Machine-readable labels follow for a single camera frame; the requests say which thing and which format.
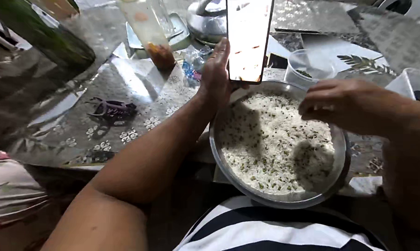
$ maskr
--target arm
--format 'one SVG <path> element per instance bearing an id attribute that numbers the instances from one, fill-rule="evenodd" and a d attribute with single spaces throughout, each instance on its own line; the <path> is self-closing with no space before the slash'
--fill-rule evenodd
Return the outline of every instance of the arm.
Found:
<path id="1" fill-rule="evenodd" d="M 300 114 L 388 139 L 383 148 L 385 194 L 398 216 L 420 230 L 420 102 L 361 80 L 327 80 L 308 90 Z"/>
<path id="2" fill-rule="evenodd" d="M 182 160 L 232 86 L 223 39 L 208 59 L 198 93 L 173 116 L 118 153 L 73 200 L 43 251 L 147 249 L 146 218 L 137 204 L 151 202 L 173 180 Z"/>

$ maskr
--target silver kettle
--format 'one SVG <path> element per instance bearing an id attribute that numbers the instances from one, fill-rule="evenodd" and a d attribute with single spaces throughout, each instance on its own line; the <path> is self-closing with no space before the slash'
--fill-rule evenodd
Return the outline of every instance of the silver kettle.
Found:
<path id="1" fill-rule="evenodd" d="M 227 8 L 225 0 L 200 0 L 187 11 L 187 26 L 201 43 L 215 46 L 227 36 Z"/>

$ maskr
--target stainless steel bowl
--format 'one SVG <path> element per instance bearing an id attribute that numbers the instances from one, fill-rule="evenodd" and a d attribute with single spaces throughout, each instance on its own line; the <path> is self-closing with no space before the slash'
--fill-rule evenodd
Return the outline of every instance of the stainless steel bowl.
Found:
<path id="1" fill-rule="evenodd" d="M 306 89 L 296 84 L 264 81 L 260 85 L 251 85 L 249 90 L 239 89 L 235 91 L 230 97 L 230 102 L 235 102 L 249 93 L 261 90 L 284 91 L 296 100 L 303 100 L 306 96 Z M 323 182 L 314 184 L 312 191 L 289 193 L 286 195 L 272 195 L 256 190 L 245 184 L 235 175 L 235 173 L 233 173 L 232 169 L 227 164 L 218 139 L 219 128 L 225 120 L 227 111 L 229 111 L 229 108 L 220 110 L 210 123 L 210 145 L 216 163 L 227 179 L 248 197 L 275 208 L 298 209 L 321 203 L 343 187 L 351 162 L 349 140 L 347 134 L 334 125 L 329 125 L 335 149 L 334 166 L 331 173 Z"/>

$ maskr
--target striped shirt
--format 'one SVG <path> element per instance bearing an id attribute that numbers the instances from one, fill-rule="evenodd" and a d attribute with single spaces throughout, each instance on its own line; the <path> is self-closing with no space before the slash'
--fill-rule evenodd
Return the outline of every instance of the striped shirt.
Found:
<path id="1" fill-rule="evenodd" d="M 385 246 L 360 225 L 313 210 L 262 206 L 233 197 L 204 214 L 175 251 L 381 251 Z"/>

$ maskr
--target uncooked rice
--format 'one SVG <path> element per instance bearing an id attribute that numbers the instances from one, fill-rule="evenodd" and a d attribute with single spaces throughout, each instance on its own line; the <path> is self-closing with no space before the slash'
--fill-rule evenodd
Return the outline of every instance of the uncooked rice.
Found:
<path id="1" fill-rule="evenodd" d="M 329 126 L 303 121 L 297 100 L 256 92 L 231 105 L 218 135 L 225 160 L 246 184 L 268 194 L 311 190 L 332 170 Z"/>

